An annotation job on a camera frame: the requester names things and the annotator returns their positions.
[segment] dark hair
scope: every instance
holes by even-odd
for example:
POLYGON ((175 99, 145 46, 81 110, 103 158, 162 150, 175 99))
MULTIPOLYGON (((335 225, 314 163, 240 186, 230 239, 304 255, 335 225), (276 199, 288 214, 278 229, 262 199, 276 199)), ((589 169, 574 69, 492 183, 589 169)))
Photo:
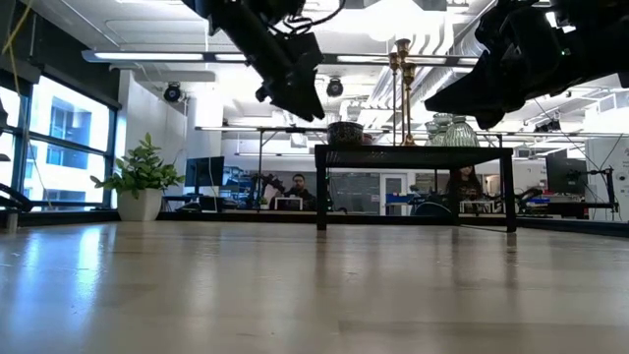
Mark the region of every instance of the dark hair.
MULTIPOLYGON (((472 172, 470 173, 469 182, 474 186, 479 195, 483 193, 483 185, 481 181, 479 181, 479 177, 476 175, 476 167, 472 167, 472 172)), ((448 181, 448 185, 446 187, 446 191, 452 191, 452 189, 457 189, 458 185, 463 182, 463 178, 461 177, 461 169, 450 170, 450 180, 448 181)))

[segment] door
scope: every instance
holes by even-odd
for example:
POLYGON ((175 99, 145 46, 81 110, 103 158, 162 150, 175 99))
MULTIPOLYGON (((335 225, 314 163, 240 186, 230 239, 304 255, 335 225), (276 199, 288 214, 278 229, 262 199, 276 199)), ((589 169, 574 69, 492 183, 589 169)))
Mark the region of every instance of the door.
POLYGON ((386 195, 408 194, 407 175, 405 173, 380 174, 380 215, 408 215, 408 207, 400 204, 388 205, 386 195))

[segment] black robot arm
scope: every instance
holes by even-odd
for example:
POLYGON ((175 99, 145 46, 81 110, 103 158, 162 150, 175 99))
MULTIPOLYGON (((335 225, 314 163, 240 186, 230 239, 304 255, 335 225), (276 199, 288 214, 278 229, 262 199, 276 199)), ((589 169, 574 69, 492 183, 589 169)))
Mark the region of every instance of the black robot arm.
POLYGON ((475 116, 488 129, 528 99, 629 72, 628 1, 551 0, 547 8, 537 2, 500 0, 484 14, 475 33, 486 47, 479 63, 429 98, 426 109, 475 116))
POLYGON ((272 33, 287 16, 301 14, 306 0, 183 0, 209 20, 210 35, 219 30, 234 44, 262 77, 256 98, 309 122, 324 117, 315 90, 316 67, 323 61, 312 33, 272 33))

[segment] ceiling light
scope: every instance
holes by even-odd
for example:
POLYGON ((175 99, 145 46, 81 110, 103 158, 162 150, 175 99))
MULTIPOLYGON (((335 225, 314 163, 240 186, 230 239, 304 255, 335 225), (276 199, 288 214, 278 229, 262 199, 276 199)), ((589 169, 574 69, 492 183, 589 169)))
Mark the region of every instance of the ceiling light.
POLYGON ((341 63, 373 63, 386 65, 389 63, 389 58, 386 55, 339 55, 336 60, 341 63))
MULTIPOLYGON (((260 156, 259 153, 257 152, 235 152, 234 153, 235 156, 242 156, 242 157, 258 157, 260 156)), ((277 156, 277 155, 281 155, 281 153, 268 153, 268 152, 263 152, 262 156, 277 156)))
POLYGON ((459 65, 475 66, 479 62, 479 58, 459 58, 459 65))
POLYGON ((443 65, 445 64, 445 58, 413 57, 409 55, 406 58, 406 62, 417 65, 443 65))
POLYGON ((253 127, 195 127, 196 130, 209 132, 257 132, 253 127))
POLYGON ((245 55, 243 54, 216 54, 214 55, 216 61, 233 61, 233 62, 244 62, 246 61, 245 55))
POLYGON ((120 4, 184 5, 181 0, 116 0, 120 4))
POLYGON ((112 61, 203 61, 200 53, 95 52, 94 56, 112 61))
MULTIPOLYGON (((355 64, 382 64, 388 65, 389 58, 386 55, 339 55, 336 60, 340 63, 355 63, 355 64)), ((431 57, 421 55, 409 55, 406 58, 408 63, 417 65, 443 65, 446 58, 444 57, 431 57)))
POLYGON ((386 134, 389 133, 388 129, 364 129, 363 133, 366 134, 386 134))
POLYGON ((470 10, 468 0, 448 0, 447 12, 450 14, 460 14, 470 10))
MULTIPOLYGON (((242 156, 242 157, 259 157, 260 156, 259 152, 235 152, 234 155, 235 156, 242 156)), ((266 156, 266 157, 314 157, 315 155, 313 153, 270 153, 270 152, 263 152, 262 156, 266 156)))
POLYGON ((547 12, 546 19, 548 20, 548 23, 551 27, 557 28, 557 18, 553 12, 547 12))

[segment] desk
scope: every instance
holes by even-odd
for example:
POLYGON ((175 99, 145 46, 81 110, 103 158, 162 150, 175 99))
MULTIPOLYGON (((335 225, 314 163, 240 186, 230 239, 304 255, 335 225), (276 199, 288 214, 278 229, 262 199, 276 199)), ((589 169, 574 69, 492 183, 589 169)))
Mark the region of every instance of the desk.
MULTIPOLYGON (((328 146, 314 148, 316 166, 316 199, 326 200, 327 168, 370 169, 459 169, 499 159, 504 180, 504 200, 507 232, 515 232, 515 193, 513 191, 512 148, 498 147, 384 147, 384 146, 328 146)), ((448 200, 453 224, 459 224, 459 200, 452 193, 448 200)), ((327 206, 316 204, 316 228, 327 229, 327 206)))

